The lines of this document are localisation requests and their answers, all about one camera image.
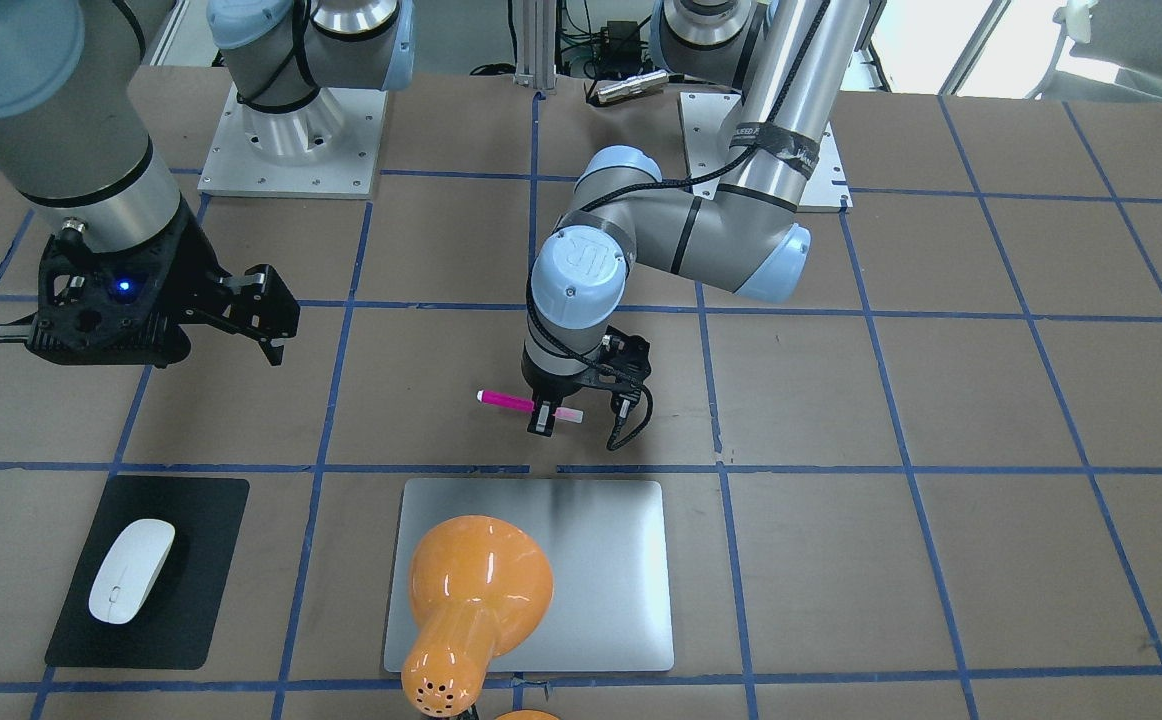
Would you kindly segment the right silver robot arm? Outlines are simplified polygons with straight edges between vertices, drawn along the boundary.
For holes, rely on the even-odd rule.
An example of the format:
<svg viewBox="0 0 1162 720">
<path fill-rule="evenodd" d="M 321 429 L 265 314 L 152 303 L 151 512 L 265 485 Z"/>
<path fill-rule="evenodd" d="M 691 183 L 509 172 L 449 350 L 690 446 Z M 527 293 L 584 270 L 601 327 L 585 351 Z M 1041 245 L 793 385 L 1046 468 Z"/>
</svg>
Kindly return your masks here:
<svg viewBox="0 0 1162 720">
<path fill-rule="evenodd" d="M 225 272 L 128 88 L 170 1 L 0 1 L 0 170 L 51 228 L 37 309 L 0 324 L 60 365 L 189 354 L 184 325 L 256 341 L 268 363 L 299 305 L 270 265 Z"/>
</svg>

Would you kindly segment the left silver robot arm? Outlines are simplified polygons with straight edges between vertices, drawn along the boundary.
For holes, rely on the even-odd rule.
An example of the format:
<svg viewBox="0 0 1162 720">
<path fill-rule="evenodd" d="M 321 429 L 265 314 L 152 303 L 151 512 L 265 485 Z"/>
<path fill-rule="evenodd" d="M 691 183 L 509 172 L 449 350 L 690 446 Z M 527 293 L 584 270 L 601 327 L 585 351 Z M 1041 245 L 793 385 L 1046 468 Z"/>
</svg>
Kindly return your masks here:
<svg viewBox="0 0 1162 720">
<path fill-rule="evenodd" d="M 811 243 L 796 213 L 868 13 L 865 1 L 657 3 L 659 67 L 740 98 L 705 131 L 718 168 L 667 179 L 641 150 L 616 145 L 578 177 L 526 282 L 530 433 L 552 434 L 584 388 L 610 395 L 610 449 L 637 435 L 625 427 L 636 406 L 653 413 L 650 341 L 610 324 L 632 265 L 770 304 L 792 295 Z"/>
</svg>

